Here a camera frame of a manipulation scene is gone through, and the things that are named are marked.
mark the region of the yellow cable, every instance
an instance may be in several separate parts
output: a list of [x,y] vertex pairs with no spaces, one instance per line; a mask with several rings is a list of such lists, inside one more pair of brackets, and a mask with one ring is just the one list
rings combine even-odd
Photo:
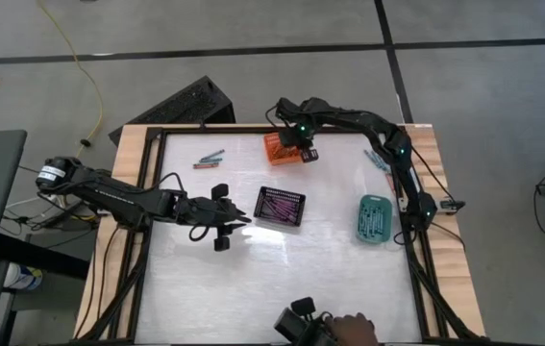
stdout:
[[85,220],[85,221],[94,220],[96,217],[97,217],[96,215],[79,216],[79,217],[71,216],[72,219],[75,219],[75,220]]
[[[76,54],[75,49],[73,49],[73,45],[71,44],[71,41],[69,40],[67,35],[64,33],[64,31],[61,29],[59,22],[57,22],[57,20],[52,16],[52,14],[50,14],[50,12],[48,12],[48,10],[45,8],[45,5],[43,4],[43,0],[37,0],[37,4],[41,8],[41,10],[48,16],[48,18],[52,20],[52,22],[54,23],[54,26],[57,28],[59,33],[61,33],[62,38],[64,38],[64,41],[69,46],[69,50],[71,50],[71,55],[73,56],[73,61],[76,63],[76,66],[78,66],[78,69],[87,76],[88,80],[92,83],[92,86],[95,88],[95,93],[97,95],[97,102],[99,103],[99,118],[97,119],[97,124],[87,136],[87,140],[90,140],[99,129],[99,125],[101,125],[101,121],[103,120],[103,98],[101,98],[101,92],[99,91],[99,87],[97,86],[97,83],[95,82],[95,80],[80,65],[80,61],[78,60],[78,55]],[[83,149],[84,149],[84,145],[80,144],[80,149],[78,149],[76,158],[80,157],[80,154],[82,153]]]

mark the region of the black crate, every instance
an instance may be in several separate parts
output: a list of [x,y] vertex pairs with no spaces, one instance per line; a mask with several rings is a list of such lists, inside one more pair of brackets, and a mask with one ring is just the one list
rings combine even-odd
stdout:
[[[232,101],[208,76],[178,91],[127,124],[201,123],[235,124]],[[109,134],[116,146],[121,134],[122,126]]]
[[307,196],[262,186],[253,216],[283,225],[300,226]]

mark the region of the human hand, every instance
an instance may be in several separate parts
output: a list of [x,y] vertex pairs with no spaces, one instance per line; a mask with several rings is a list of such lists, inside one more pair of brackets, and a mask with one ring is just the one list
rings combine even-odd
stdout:
[[355,317],[327,317],[325,323],[342,346],[378,346],[375,325],[359,312]]

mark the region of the purple basket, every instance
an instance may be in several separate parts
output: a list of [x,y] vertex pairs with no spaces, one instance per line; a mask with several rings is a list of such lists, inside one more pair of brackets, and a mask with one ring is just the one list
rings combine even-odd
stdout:
[[253,216],[283,225],[300,226],[307,196],[262,186]]

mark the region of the teal container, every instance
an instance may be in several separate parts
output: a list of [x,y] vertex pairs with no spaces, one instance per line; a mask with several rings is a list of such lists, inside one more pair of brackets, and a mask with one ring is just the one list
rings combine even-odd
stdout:
[[358,239],[372,244],[386,242],[391,237],[391,202],[365,195],[359,201]]

